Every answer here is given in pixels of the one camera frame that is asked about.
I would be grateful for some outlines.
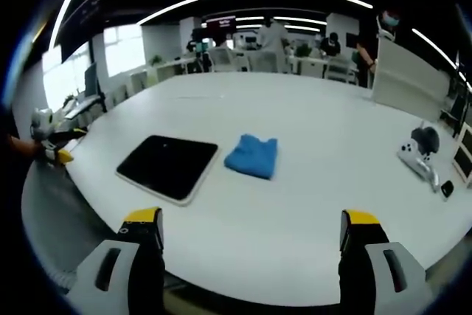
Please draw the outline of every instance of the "face mask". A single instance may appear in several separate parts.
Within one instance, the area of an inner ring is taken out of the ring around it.
[[[395,27],[398,25],[398,23],[400,22],[400,20],[398,20],[397,18],[393,18],[391,17],[389,14],[387,13],[383,13],[383,16],[382,16],[382,19],[383,19],[383,22],[389,26],[392,26],[392,27]]]

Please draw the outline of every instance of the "window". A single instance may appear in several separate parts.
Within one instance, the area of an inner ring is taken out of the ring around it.
[[[111,27],[103,31],[108,76],[146,64],[142,29],[139,25]]]
[[[60,46],[43,54],[43,85],[47,104],[57,111],[70,94],[85,90],[85,70],[90,66],[89,45],[80,46],[61,63]]]

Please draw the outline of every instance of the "tablet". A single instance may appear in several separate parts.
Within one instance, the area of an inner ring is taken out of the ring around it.
[[[218,146],[149,136],[118,166],[117,175],[175,204],[190,202]]]

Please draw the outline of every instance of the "blue cloth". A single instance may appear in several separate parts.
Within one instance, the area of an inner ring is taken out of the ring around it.
[[[277,139],[261,142],[255,136],[244,134],[224,159],[224,166],[246,175],[270,179],[274,175],[276,157]]]

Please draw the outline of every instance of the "white game controller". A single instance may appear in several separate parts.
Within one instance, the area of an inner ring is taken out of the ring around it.
[[[422,154],[416,140],[409,139],[403,143],[397,155],[410,169],[428,181],[435,193],[440,190],[440,178],[430,163],[431,153]]]

